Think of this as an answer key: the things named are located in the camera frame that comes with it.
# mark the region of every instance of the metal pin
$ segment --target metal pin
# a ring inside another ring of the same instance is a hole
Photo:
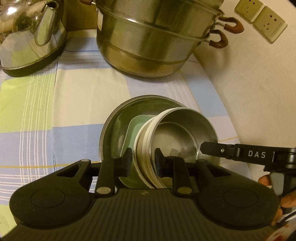
[[[177,192],[186,195],[192,193],[192,189],[190,187],[180,187]]]
[[[109,187],[100,187],[96,190],[99,194],[109,194],[111,192],[111,188]]]

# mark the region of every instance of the wall socket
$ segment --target wall socket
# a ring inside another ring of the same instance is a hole
[[[252,23],[263,8],[264,4],[259,0],[240,0],[235,7],[235,11]]]
[[[253,26],[273,43],[288,26],[287,23],[269,7],[265,6],[255,19]]]

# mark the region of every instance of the kettle base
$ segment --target kettle base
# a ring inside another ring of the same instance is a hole
[[[32,74],[38,70],[43,69],[47,65],[49,65],[52,61],[54,61],[58,56],[60,56],[66,46],[66,41],[58,47],[54,52],[50,53],[48,56],[40,59],[38,62],[35,62],[33,64],[27,65],[25,67],[19,67],[14,69],[6,69],[2,68],[3,72],[5,74],[8,74],[11,77],[22,77],[29,74]]]

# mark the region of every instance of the human hand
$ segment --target human hand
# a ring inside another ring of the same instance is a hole
[[[265,185],[265,186],[272,185],[269,175],[265,175],[263,177],[260,177],[258,182]],[[285,207],[285,208],[295,207],[296,206],[296,190],[294,190],[293,192],[290,192],[289,194],[284,196],[281,199],[280,204],[282,207]],[[276,222],[281,218],[282,215],[283,215],[283,211],[282,211],[281,207],[279,207],[271,225],[275,225]]]

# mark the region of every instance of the tablecloth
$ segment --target tablecloth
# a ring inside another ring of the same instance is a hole
[[[14,225],[7,205],[16,189],[83,158],[98,162],[100,132],[109,114],[145,94],[166,96],[201,112],[220,143],[239,142],[193,55],[170,76],[125,75],[103,59],[96,31],[82,30],[68,33],[60,58],[43,70],[20,78],[0,71],[0,234]],[[222,159],[221,165],[250,178],[246,163]]]

